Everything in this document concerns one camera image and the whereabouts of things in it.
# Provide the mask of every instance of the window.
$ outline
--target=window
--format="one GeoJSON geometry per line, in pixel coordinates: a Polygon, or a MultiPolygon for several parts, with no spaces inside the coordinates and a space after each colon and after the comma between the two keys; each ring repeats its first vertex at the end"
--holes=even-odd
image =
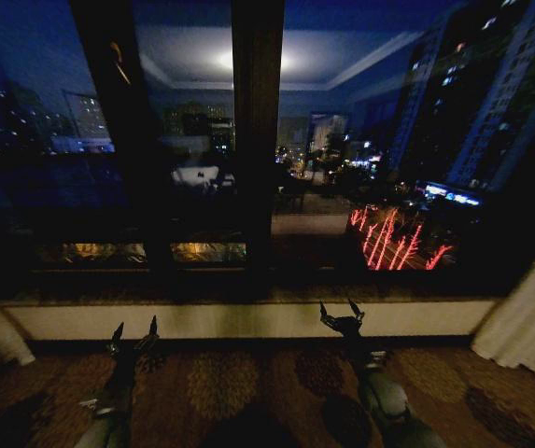
{"type": "Polygon", "coordinates": [[[135,0],[107,21],[76,0],[0,0],[0,259],[178,275],[237,270],[255,245],[275,277],[476,273],[506,198],[535,189],[535,46],[521,87],[500,89],[518,145],[479,137],[535,2],[487,19],[493,33],[485,2],[408,3],[288,0],[280,53],[277,36],[235,45],[277,32],[241,23],[237,1],[135,0]]]}
{"type": "Polygon", "coordinates": [[[199,244],[244,245],[230,2],[136,0],[133,13],[148,99],[162,127],[162,175],[170,185],[158,192],[158,206],[170,217],[176,262],[203,259],[199,244]],[[179,256],[187,247],[193,255],[179,256]]]}
{"type": "Polygon", "coordinates": [[[114,152],[67,1],[0,0],[0,241],[26,245],[14,269],[43,244],[140,238],[114,152]]]}
{"type": "Polygon", "coordinates": [[[483,28],[481,28],[482,30],[486,30],[487,28],[489,28],[493,23],[495,23],[495,20],[497,18],[495,17],[492,17],[491,19],[489,19],[488,21],[485,22],[485,25],[483,25],[483,28]]]}

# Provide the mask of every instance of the lit window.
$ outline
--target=lit window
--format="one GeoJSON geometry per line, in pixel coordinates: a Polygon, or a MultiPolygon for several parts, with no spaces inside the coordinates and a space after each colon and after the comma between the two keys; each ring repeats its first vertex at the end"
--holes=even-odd
{"type": "Polygon", "coordinates": [[[482,30],[486,30],[487,28],[489,28],[493,23],[495,23],[495,20],[496,18],[495,17],[492,17],[491,19],[489,19],[488,21],[485,22],[485,25],[483,25],[483,28],[481,28],[482,30]]]}

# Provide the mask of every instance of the carpet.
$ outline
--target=carpet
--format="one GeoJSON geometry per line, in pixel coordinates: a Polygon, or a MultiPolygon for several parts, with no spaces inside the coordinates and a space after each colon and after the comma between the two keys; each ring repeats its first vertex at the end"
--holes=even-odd
{"type": "MultiPolygon", "coordinates": [[[[137,366],[133,447],[382,447],[339,340],[165,343],[137,366]]],[[[91,424],[101,351],[0,372],[0,447],[72,447],[91,424]]],[[[386,371],[448,447],[535,447],[535,376],[467,348],[402,348],[386,371]]]]}

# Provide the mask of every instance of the high-rise building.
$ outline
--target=high-rise building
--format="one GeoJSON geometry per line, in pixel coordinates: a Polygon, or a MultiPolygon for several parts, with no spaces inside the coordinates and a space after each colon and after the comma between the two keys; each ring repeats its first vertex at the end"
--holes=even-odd
{"type": "Polygon", "coordinates": [[[412,135],[418,112],[423,102],[433,66],[442,44],[445,25],[451,15],[448,11],[438,17],[433,25],[419,37],[410,59],[408,72],[401,89],[397,122],[398,127],[389,149],[389,168],[398,170],[412,135]]]}
{"type": "Polygon", "coordinates": [[[491,177],[503,173],[505,180],[515,165],[508,161],[535,134],[535,95],[528,95],[528,106],[514,103],[535,79],[535,0],[469,4],[437,20],[422,39],[402,88],[390,168],[402,178],[463,188],[498,185],[491,177]],[[437,37],[437,49],[427,46],[427,35],[437,37]],[[523,130],[512,143],[502,138],[516,132],[505,119],[511,108],[523,130]],[[513,150],[516,141],[520,149],[513,150]]]}
{"type": "Polygon", "coordinates": [[[63,92],[76,126],[77,135],[83,138],[108,138],[106,119],[99,101],[82,93],[63,92]]]}
{"type": "Polygon", "coordinates": [[[502,187],[535,135],[535,1],[471,127],[447,181],[502,187]]]}

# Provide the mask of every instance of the glass pane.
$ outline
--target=glass pane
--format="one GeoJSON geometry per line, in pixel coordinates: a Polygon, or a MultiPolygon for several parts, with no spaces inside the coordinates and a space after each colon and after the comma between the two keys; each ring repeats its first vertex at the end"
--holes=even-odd
{"type": "Polygon", "coordinates": [[[134,222],[68,2],[0,0],[0,229],[111,239],[134,222]]]}
{"type": "Polygon", "coordinates": [[[288,0],[274,264],[460,266],[534,139],[535,1],[288,0]]]}
{"type": "MultiPolygon", "coordinates": [[[[172,218],[169,238],[194,247],[242,238],[231,21],[229,1],[134,1],[141,65],[171,177],[162,204],[172,218]]],[[[173,247],[176,261],[189,259],[180,257],[186,245],[173,247]]]]}

